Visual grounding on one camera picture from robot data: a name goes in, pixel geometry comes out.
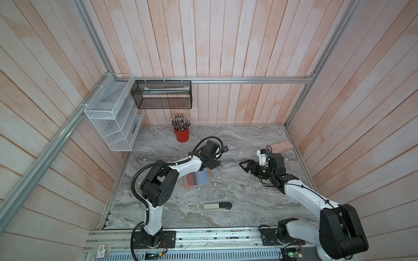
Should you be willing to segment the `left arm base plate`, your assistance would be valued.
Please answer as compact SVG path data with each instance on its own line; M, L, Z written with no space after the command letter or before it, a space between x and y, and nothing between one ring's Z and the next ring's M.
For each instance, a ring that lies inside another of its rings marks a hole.
M159 231L151 236L143 229L133 232L131 248L136 249L163 249L174 248L176 244L176 231Z

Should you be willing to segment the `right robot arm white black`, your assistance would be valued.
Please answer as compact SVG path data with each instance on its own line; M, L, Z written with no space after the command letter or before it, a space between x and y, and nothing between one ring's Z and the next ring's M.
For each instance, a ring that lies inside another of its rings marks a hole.
M358 213L349 204L338 204L305 185L298 177L286 172L280 153L267 155L266 165L254 160L239 166L258 178L265 187L275 188L308 209L318 222L288 218L278 222L277 240L288 246L299 241L314 244L332 259L349 258L369 249Z

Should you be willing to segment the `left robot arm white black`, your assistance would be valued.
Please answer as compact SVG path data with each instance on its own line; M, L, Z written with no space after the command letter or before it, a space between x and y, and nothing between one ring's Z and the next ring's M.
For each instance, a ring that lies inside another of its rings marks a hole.
M206 137L176 162L158 160L142 167L131 181L131 191L146 210L143 230L154 237L162 230L163 205L170 199L177 180L192 172L213 170L221 165L219 158L228 147L218 137Z

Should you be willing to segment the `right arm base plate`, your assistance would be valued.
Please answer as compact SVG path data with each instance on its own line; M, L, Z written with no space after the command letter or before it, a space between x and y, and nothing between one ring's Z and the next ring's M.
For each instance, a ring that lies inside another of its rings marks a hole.
M291 238L285 228L271 228L266 225L259 227L263 246L276 246L276 245L305 245L305 240Z

